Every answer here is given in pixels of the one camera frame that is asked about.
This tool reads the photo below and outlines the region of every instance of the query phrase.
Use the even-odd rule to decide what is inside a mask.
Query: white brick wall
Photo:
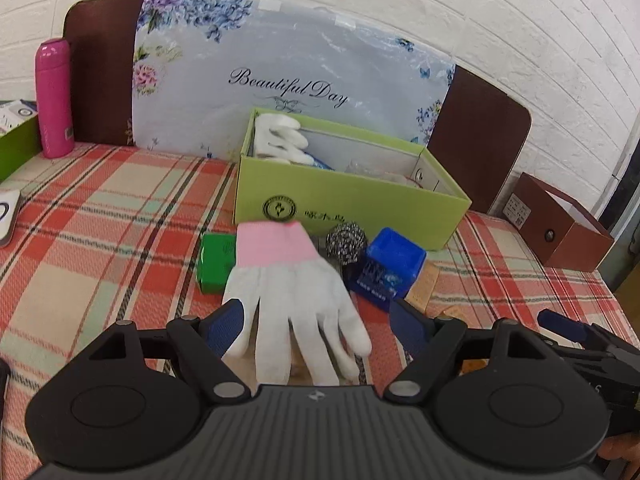
[[[34,51],[76,1],[0,0],[0,98],[33,98]],[[533,125],[510,184],[528,171],[587,208],[606,204],[636,142],[640,0],[312,1],[453,54],[523,103]]]

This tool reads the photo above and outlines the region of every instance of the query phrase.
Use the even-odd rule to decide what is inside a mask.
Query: red plaid tablecloth
[[[219,295],[200,294],[194,267],[203,232],[235,229],[235,174],[217,160],[78,144],[65,158],[34,158],[0,184],[26,199],[0,250],[0,354],[12,367],[4,478],[38,465],[24,429],[31,396],[105,327],[132,319],[158,328],[220,305]],[[474,327],[506,316],[537,329],[538,311],[552,308],[638,344],[599,274],[543,269],[505,221],[469,213],[430,258],[440,267],[430,316],[455,306]],[[357,303],[373,342],[364,376],[380,389],[406,357],[386,315]]]

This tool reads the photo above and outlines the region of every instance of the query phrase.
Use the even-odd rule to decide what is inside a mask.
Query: small green box
[[[369,240],[391,227],[431,251],[444,247],[471,204],[424,146],[331,121],[294,115],[308,152],[336,171],[253,157],[254,121],[262,113],[273,110],[252,110],[242,144],[237,224],[299,220],[309,234],[323,236],[340,222],[354,221]],[[410,176],[421,187],[345,173],[354,160]]]
[[[203,294],[224,290],[236,264],[236,235],[204,233],[200,239],[200,257],[196,279]]]
[[[37,116],[0,137],[0,182],[41,151]]]

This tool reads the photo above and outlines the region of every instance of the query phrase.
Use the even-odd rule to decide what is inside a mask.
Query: pink bottle
[[[36,52],[38,122],[47,158],[65,156],[74,148],[69,59],[69,44],[63,38],[45,41]]]

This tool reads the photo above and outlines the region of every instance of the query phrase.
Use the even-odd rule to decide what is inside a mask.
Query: white glove
[[[288,115],[259,115],[255,120],[254,156],[312,166],[314,158],[302,151],[309,143],[299,129],[300,123]]]
[[[342,347],[339,331],[355,354],[367,356],[371,352],[369,334],[340,275],[318,255],[298,222],[249,222],[238,226],[236,266],[226,283],[223,303],[233,298],[244,307],[244,326],[226,351],[225,355],[230,356],[246,352],[260,303],[255,343],[259,383],[289,381],[289,324],[315,386],[339,384],[320,329],[348,380],[357,379],[358,366]]]

